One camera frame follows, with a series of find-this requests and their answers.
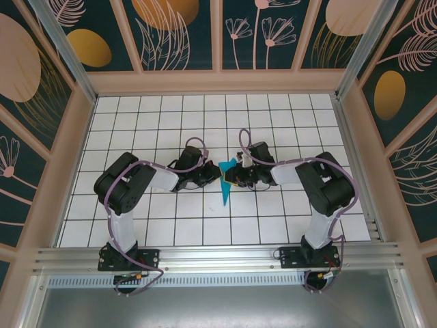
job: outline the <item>black grid line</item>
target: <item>black grid line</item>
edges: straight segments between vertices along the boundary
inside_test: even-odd
[[[181,106],[182,107],[184,106],[184,96],[182,96]],[[181,110],[180,110],[180,131],[179,131],[179,142],[178,142],[179,156],[181,155],[180,142],[182,139],[182,120],[183,120],[183,117],[182,117],[182,108],[181,108]],[[174,227],[174,231],[173,231],[173,246],[176,245],[176,226],[177,226],[177,223],[178,223],[178,193],[176,193],[176,201],[175,201],[175,227]]]
[[[161,102],[159,105],[159,109],[161,109],[163,105],[163,98],[161,97]],[[160,119],[161,119],[161,111],[159,111],[159,115],[158,115],[158,129],[159,129],[159,124],[160,124]],[[158,148],[158,133],[156,134],[156,143],[155,143],[155,155],[153,156],[153,162],[156,162],[156,149]],[[147,245],[147,236],[149,234],[149,216],[150,216],[150,204],[152,203],[152,188],[150,187],[150,197],[149,197],[149,210],[147,212],[147,225],[145,227],[145,238],[144,238],[144,245]]]
[[[114,129],[114,127],[115,127],[115,119],[116,119],[116,117],[117,117],[118,107],[119,107],[119,104],[120,104],[120,99],[121,99],[121,97],[118,98],[117,110],[115,111],[115,118],[114,118],[114,123],[113,123],[113,127],[112,127],[113,129]],[[108,151],[107,151],[107,159],[106,159],[106,161],[104,162],[104,166],[105,166],[105,167],[106,167],[106,164],[107,164],[107,161],[108,161],[109,149],[111,148],[112,134],[113,134],[113,131],[111,132],[111,137],[109,138],[109,145],[108,145]],[[88,237],[88,244],[87,244],[87,247],[89,247],[89,242],[91,241],[91,235],[92,235],[92,233],[93,233],[94,219],[95,219],[95,217],[96,217],[97,205],[98,205],[98,201],[96,202],[96,207],[94,208],[93,221],[92,221],[92,223],[91,223],[91,230],[89,231],[89,237]]]
[[[201,113],[201,111],[193,111],[192,113]],[[252,129],[256,130],[256,129],[261,129],[261,128],[270,128],[270,126],[253,126]],[[274,126],[273,128],[296,128],[295,126]],[[298,128],[315,128],[315,126],[298,126]],[[338,126],[321,126],[321,128],[338,128]],[[226,128],[184,128],[184,130],[225,130]],[[240,130],[241,128],[227,128],[228,130]],[[157,128],[139,128],[137,130],[115,130],[115,131],[119,131],[119,132],[129,132],[129,131],[157,131]],[[160,128],[160,131],[174,131],[174,128]],[[90,132],[112,132],[113,130],[93,130]]]
[[[323,146],[323,142],[322,142],[322,137],[320,136],[319,126],[318,126],[318,123],[317,123],[317,119],[315,118],[314,106],[313,106],[313,100],[311,99],[311,97],[309,97],[309,101],[311,102],[311,107],[313,108],[313,115],[314,115],[314,120],[315,120],[315,126],[317,127],[317,132],[318,132],[318,135],[319,135],[320,145],[321,145],[321,147],[322,147],[322,149],[323,149],[323,151],[324,151],[324,146]],[[309,209],[311,210],[311,214],[313,214],[313,207],[310,206]],[[342,233],[343,236],[344,236],[343,224],[342,224],[341,220],[338,220],[338,222],[340,223],[341,233]]]
[[[227,99],[225,96],[225,122],[226,122],[226,147],[229,147],[229,135],[227,134]],[[229,162],[229,151],[226,151],[227,161]],[[227,196],[227,201],[229,202],[229,233],[231,234],[231,245],[233,245],[232,241],[232,211],[231,211],[231,191],[229,190],[229,195]]]
[[[205,95],[203,95],[203,142],[205,142]],[[205,245],[204,239],[205,239],[205,189],[202,188],[202,246]]]
[[[287,95],[287,99],[288,99],[288,103],[290,103],[290,97],[288,95]],[[278,160],[278,153],[276,151],[276,139],[274,138],[272,110],[270,109],[270,99],[269,99],[269,97],[267,97],[267,103],[268,103],[268,108],[269,108],[268,112],[270,114],[270,123],[272,124],[274,153],[276,155],[276,160]],[[291,108],[292,108],[292,106],[290,104],[290,112],[292,113],[292,118],[293,118],[293,111],[291,110]],[[280,187],[280,190],[281,190],[282,208],[283,208],[283,211],[284,211],[285,228],[287,229],[287,241],[290,242],[290,238],[288,236],[287,217],[285,216],[285,204],[284,204],[284,195],[283,195],[283,192],[282,192],[282,186]],[[261,232],[259,233],[259,243],[261,243]]]
[[[249,117],[249,102],[247,100],[247,95],[246,95],[246,107],[247,107],[247,121],[248,121],[249,132],[250,132],[251,131],[251,119]],[[259,225],[258,196],[257,196],[257,187],[256,187],[256,184],[254,185],[254,187],[255,187],[254,188],[255,191],[252,191],[252,192],[255,193],[255,205],[257,207],[258,238],[259,238],[259,244],[261,244],[261,228],[260,228],[260,225]]]

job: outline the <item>leaf illustration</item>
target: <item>leaf illustration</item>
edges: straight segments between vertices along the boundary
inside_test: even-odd
[[[414,13],[412,28],[417,34],[426,36],[437,29],[437,0],[421,0]]]
[[[138,1],[139,10],[147,23],[138,19],[137,24],[143,36],[141,62],[146,70],[184,70],[190,58],[188,29],[182,16],[173,11],[167,2],[168,15],[157,0],[148,4]]]
[[[56,21],[65,27],[73,27],[86,9],[83,0],[48,0]]]
[[[381,59],[378,64],[397,58],[399,67],[408,72],[423,72],[437,58],[437,34],[422,36],[416,34],[408,38],[401,51],[393,56]]]
[[[409,206],[437,201],[437,127],[420,142],[399,149],[391,161],[397,182]]]

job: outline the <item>flower illustration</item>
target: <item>flower illustration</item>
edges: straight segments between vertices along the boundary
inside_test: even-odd
[[[0,137],[0,176],[10,178],[14,175],[15,163],[20,151],[20,142],[11,139],[11,146],[9,147],[8,140],[4,135]]]
[[[266,69],[268,69],[268,53],[272,46],[283,46],[296,41],[296,34],[292,34],[294,26],[292,24],[293,18],[288,20],[278,18],[272,25],[272,18],[265,18],[262,20],[262,33],[266,41]]]
[[[290,7],[291,5],[297,5],[300,0],[293,1],[278,1],[278,0],[255,0],[255,5],[259,9],[267,9],[273,7]]]
[[[231,36],[232,46],[234,48],[234,59],[235,59],[235,64],[237,65],[237,70],[239,70],[240,67],[238,65],[238,60],[237,60],[235,40],[243,39],[243,38],[247,38],[248,36],[251,36],[252,30],[249,29],[249,27],[250,26],[249,23],[247,22],[247,18],[245,19],[237,18],[235,22],[232,18],[226,20],[226,28],[227,31],[229,32],[229,35]]]
[[[259,12],[267,8],[290,7],[291,5],[298,5],[299,3],[300,0],[291,0],[291,1],[290,0],[282,0],[282,1],[281,0],[255,0],[255,5],[257,6],[257,16],[255,18],[255,32],[253,33],[253,51],[252,51],[254,70],[257,69],[257,32],[258,32]]]
[[[20,142],[16,140],[15,138],[11,139],[10,144],[8,143],[8,140],[4,135],[0,137],[0,177],[4,178],[13,178],[24,185],[27,185],[28,187],[31,187],[33,189],[36,189],[36,187],[22,179],[20,179],[18,176],[15,176],[15,165],[16,161],[18,159],[18,153],[20,152]],[[0,189],[0,193],[11,197],[12,199],[18,200],[19,202],[22,202],[27,205],[31,205],[32,202],[30,200],[26,200],[20,196],[14,195],[13,193],[10,193],[9,191]]]

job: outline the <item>dark green panel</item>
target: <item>dark green panel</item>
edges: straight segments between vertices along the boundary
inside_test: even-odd
[[[393,11],[393,13],[389,19],[389,22],[387,23],[387,25],[385,25],[384,31],[382,31],[380,37],[378,38],[378,40],[375,43],[375,46],[372,48],[370,54],[367,56],[367,59],[364,62],[363,66],[361,66],[361,69],[358,72],[358,80],[361,79],[361,76],[363,75],[364,71],[368,67],[370,61],[373,59],[373,55],[375,55],[375,52],[378,50],[381,42],[383,41],[383,39],[385,38],[385,35],[387,34],[387,31],[390,29],[390,26],[393,24],[393,21],[395,20],[397,14],[399,14],[399,11],[401,10],[404,3],[405,3],[405,0],[399,0],[397,2],[395,10]]]
[[[287,6],[275,7],[273,3],[269,3],[269,8],[260,9],[256,25],[258,8],[253,0],[224,0],[223,69],[237,69],[236,61],[240,69],[253,69],[255,30],[257,30],[256,68],[290,69],[292,67],[309,2],[287,0],[280,1],[280,3]],[[244,19],[246,19],[246,23],[240,24],[241,20]],[[288,20],[292,20],[292,25],[287,25]],[[234,40],[235,42],[233,42],[227,26],[231,33],[237,32],[234,34],[238,35],[239,38]],[[266,40],[282,41],[285,44],[267,47]]]
[[[0,221],[25,223],[46,161],[0,122]],[[0,223],[0,243],[15,247],[23,227]]]
[[[430,256],[426,260],[428,262],[429,268],[431,269],[434,281],[437,283],[437,255]]]
[[[30,5],[28,0],[25,0],[25,5],[27,6],[27,9],[29,9],[30,13],[32,14],[32,16],[35,18],[35,20],[38,22],[42,33],[44,33],[44,35],[46,36],[47,40],[50,42],[52,48],[57,52],[57,48],[55,46],[55,44],[53,43],[52,39],[50,38],[50,36],[47,34],[46,29],[41,25],[41,22],[38,20],[38,18],[36,17],[35,12],[33,11],[32,6]],[[76,82],[76,78],[74,77],[73,73],[71,73],[69,67],[67,66],[67,64],[65,63],[63,57],[57,52],[60,60],[62,61],[62,64],[64,65],[64,67],[67,69],[68,74],[71,76],[71,78],[73,79],[74,82]]]
[[[0,94],[2,104],[21,124],[25,126],[48,149],[51,149],[62,116],[71,95],[71,89],[52,62],[44,47],[33,34],[12,0],[0,3],[0,13],[12,18],[31,36],[39,50],[41,62],[41,79],[35,95],[27,102],[14,102]],[[2,51],[13,49],[1,45]]]
[[[181,34],[183,29],[176,29],[175,33],[169,33],[168,31],[157,30],[154,27],[147,25],[147,23],[138,15],[132,4],[132,0],[123,0],[130,29],[132,30],[135,44],[137,45],[138,54],[139,57],[142,58],[143,69],[211,70],[212,45],[210,0],[173,0],[169,1],[169,5],[174,1],[185,2],[187,6],[193,6],[196,1],[199,2],[199,11],[194,20],[186,26],[185,36],[182,36]],[[147,5],[151,2],[153,1],[145,1],[144,3]],[[159,3],[161,2],[162,1],[155,2],[155,4],[159,7]],[[153,15],[159,11],[154,9],[151,5],[149,5],[148,10]],[[143,33],[141,32],[141,29],[143,29],[145,34],[147,34],[149,38],[146,38],[146,40],[150,40],[149,44],[153,44],[153,47],[148,46],[143,48]],[[161,51],[158,50],[157,52],[160,53],[160,55],[153,55],[154,51],[152,49],[160,49]]]
[[[0,291],[3,282],[5,282],[6,273],[8,273],[9,265],[9,262],[0,261]]]
[[[437,238],[437,114],[390,162],[420,242]]]
[[[77,23],[74,23],[72,27],[62,27],[64,32],[68,35],[77,29],[88,29],[98,34],[111,50],[109,64],[103,67],[91,67],[84,64],[85,70],[88,72],[133,70],[109,0],[85,0],[79,11],[83,10],[85,12]]]
[[[410,22],[414,19],[414,13],[418,3],[419,2],[417,1],[412,6],[399,29],[402,29],[403,27],[406,28],[393,36],[393,39],[382,54],[380,61],[377,63],[363,86],[363,92],[367,99],[367,103],[371,109],[376,126],[378,127],[382,142],[386,146],[407,126],[408,123],[411,122],[422,108],[424,108],[424,106],[435,97],[437,92],[437,83],[435,81],[437,61],[434,59],[435,54],[432,54],[432,51],[430,51],[429,62],[427,63],[428,66],[419,66],[419,69],[422,71],[413,71],[410,65],[399,65],[398,61],[399,58],[404,58],[402,56],[400,57],[399,54],[406,42],[410,38],[417,38],[418,34],[413,29]],[[434,22],[437,21],[435,16],[432,16],[432,19],[434,19]],[[426,38],[429,38],[429,40],[435,44],[435,34],[427,36]],[[408,51],[411,50],[418,53],[423,49],[409,49]],[[411,64],[417,63],[417,58],[408,58],[408,60]],[[390,120],[383,120],[376,113],[374,100],[377,83],[381,76],[388,71],[394,71],[401,75],[401,79],[404,80],[406,86],[406,93],[404,101],[397,114]],[[387,91],[385,92],[386,94],[393,94],[398,92],[398,90],[393,88],[389,93]]]
[[[308,43],[301,68],[346,68],[361,36],[337,36],[326,26],[326,7],[323,0]]]

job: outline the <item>gray floor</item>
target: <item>gray floor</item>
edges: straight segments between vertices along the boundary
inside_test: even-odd
[[[302,286],[49,290],[39,328],[403,327],[384,271],[348,271],[312,295]]]

